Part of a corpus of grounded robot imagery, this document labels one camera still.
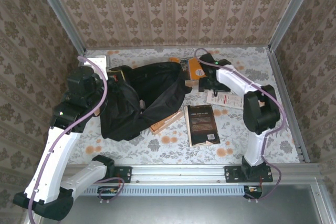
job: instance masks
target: patterned wallpaper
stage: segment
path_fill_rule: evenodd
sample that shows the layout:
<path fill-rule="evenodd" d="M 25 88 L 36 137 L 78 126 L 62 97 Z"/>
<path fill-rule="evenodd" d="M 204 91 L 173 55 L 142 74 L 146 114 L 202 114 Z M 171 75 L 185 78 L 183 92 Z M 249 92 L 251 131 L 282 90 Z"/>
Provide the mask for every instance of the patterned wallpaper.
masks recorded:
<path fill-rule="evenodd" d="M 0 0 L 0 223 L 23 213 L 11 201 L 38 164 L 76 55 L 47 0 Z"/>
<path fill-rule="evenodd" d="M 87 48 L 267 44 L 290 0 L 61 0 Z"/>
<path fill-rule="evenodd" d="M 336 0 L 304 0 L 276 55 L 311 161 L 336 203 Z"/>

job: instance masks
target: black bag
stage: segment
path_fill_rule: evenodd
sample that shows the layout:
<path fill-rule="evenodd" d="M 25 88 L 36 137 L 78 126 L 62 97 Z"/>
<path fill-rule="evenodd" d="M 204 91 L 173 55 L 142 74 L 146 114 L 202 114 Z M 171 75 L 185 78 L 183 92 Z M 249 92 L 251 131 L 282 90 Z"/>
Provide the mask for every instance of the black bag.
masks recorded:
<path fill-rule="evenodd" d="M 140 131 L 174 114 L 185 94 L 191 91 L 185 85 L 181 65 L 176 62 L 135 69 L 121 66 L 110 69 L 108 76 L 107 106 L 100 114 L 101 135 L 116 141 L 131 140 Z M 140 100 L 144 101 L 144 110 Z"/>

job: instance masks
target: floral tablecloth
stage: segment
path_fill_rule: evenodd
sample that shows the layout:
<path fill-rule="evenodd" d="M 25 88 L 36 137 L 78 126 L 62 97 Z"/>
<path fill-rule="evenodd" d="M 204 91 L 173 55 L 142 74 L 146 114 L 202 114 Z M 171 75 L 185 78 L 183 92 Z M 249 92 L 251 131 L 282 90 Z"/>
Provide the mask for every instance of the floral tablecloth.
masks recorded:
<path fill-rule="evenodd" d="M 128 49 L 87 51 L 86 57 L 108 56 L 112 67 L 142 65 L 167 61 L 169 57 L 189 58 L 194 48 L 173 49 Z M 217 60 L 229 60 L 241 73 L 260 84 L 275 87 L 265 48 L 208 48 Z M 206 102 L 206 93 L 197 87 L 187 94 L 184 105 L 200 105 Z M 98 154 L 111 157 L 116 164 L 239 164 L 247 148 L 248 130 L 243 123 L 243 111 L 213 105 L 220 144 L 189 147 L 185 118 L 182 117 L 158 135 L 149 129 L 131 141 L 103 139 L 100 133 L 100 118 L 92 118 L 78 140 L 69 159 L 69 164 L 87 164 Z M 270 136 L 265 151 L 272 163 L 298 163 L 299 158 L 288 127 Z"/>

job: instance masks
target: orange book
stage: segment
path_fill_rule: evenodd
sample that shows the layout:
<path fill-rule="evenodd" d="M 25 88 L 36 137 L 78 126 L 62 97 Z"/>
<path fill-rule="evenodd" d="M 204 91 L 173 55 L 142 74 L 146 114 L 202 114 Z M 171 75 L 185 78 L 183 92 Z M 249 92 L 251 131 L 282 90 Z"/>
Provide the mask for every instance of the orange book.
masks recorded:
<path fill-rule="evenodd" d="M 183 72 L 185 72 L 186 80 L 198 81 L 200 78 L 205 77 L 200 63 L 198 63 L 197 59 L 195 58 L 185 60 L 172 57 L 169 59 L 169 61 L 181 64 Z"/>

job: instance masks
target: book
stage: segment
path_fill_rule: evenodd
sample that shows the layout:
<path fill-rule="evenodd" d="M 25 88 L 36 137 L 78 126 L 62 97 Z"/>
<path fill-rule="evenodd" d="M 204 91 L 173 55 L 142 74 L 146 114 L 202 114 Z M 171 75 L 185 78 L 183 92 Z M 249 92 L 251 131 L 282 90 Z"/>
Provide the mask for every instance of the book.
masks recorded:
<path fill-rule="evenodd" d="M 150 129 L 154 135 L 158 134 L 161 132 L 163 129 L 167 128 L 169 125 L 172 123 L 176 122 L 178 119 L 180 119 L 183 116 L 182 111 L 177 111 L 176 113 L 168 116 L 167 118 L 154 123 L 151 125 Z"/>
<path fill-rule="evenodd" d="M 244 109 L 244 100 L 241 97 L 226 92 L 218 92 L 215 97 L 213 91 L 208 91 L 206 102 L 235 109 Z"/>
<path fill-rule="evenodd" d="M 169 61 L 181 64 L 186 81 L 198 81 L 200 78 L 205 77 L 205 73 L 200 63 L 195 58 L 179 59 L 171 57 L 169 58 Z"/>
<path fill-rule="evenodd" d="M 188 105 L 184 107 L 184 116 L 190 147 L 220 143 L 211 105 Z"/>

